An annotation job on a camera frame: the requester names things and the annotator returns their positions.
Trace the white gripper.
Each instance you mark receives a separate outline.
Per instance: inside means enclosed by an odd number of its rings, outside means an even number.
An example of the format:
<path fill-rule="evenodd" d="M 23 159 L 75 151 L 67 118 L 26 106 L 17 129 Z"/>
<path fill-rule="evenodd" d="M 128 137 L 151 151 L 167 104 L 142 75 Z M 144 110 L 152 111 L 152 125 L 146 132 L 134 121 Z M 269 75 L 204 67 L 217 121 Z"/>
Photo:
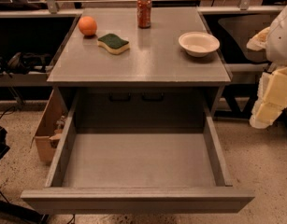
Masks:
<path fill-rule="evenodd" d="M 270 28 L 266 27 L 254 35 L 247 43 L 251 50 L 265 49 Z M 272 125 L 287 107 L 287 67 L 281 67 L 271 74 L 264 72 L 260 78 L 258 98 L 251 111 L 250 125 L 265 129 Z"/>

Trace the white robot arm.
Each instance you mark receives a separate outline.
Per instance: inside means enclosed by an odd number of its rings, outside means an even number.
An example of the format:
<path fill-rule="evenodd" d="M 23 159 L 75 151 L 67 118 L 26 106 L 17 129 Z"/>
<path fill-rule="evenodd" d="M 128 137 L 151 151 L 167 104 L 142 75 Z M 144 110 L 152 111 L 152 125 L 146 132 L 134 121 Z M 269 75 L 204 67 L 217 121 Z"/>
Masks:
<path fill-rule="evenodd" d="M 250 117 L 253 128 L 265 129 L 287 107 L 287 6 L 269 27 L 249 40 L 247 48 L 264 49 L 271 62 L 260 78 Z"/>

